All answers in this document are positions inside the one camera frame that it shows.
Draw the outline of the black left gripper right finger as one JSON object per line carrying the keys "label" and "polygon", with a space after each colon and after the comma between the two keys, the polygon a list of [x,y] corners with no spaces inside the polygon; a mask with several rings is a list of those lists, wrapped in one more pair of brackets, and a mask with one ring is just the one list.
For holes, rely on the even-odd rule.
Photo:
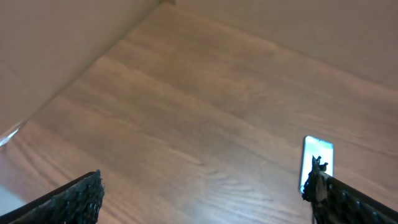
{"label": "black left gripper right finger", "polygon": [[397,212],[326,173],[313,157],[302,198],[310,202],[316,224],[397,224]]}

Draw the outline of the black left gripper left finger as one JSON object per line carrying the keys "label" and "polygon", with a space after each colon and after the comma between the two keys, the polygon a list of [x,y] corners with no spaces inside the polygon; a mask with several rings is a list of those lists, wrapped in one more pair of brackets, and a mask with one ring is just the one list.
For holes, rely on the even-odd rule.
{"label": "black left gripper left finger", "polygon": [[103,197],[101,172],[92,171],[1,215],[1,224],[95,224]]}

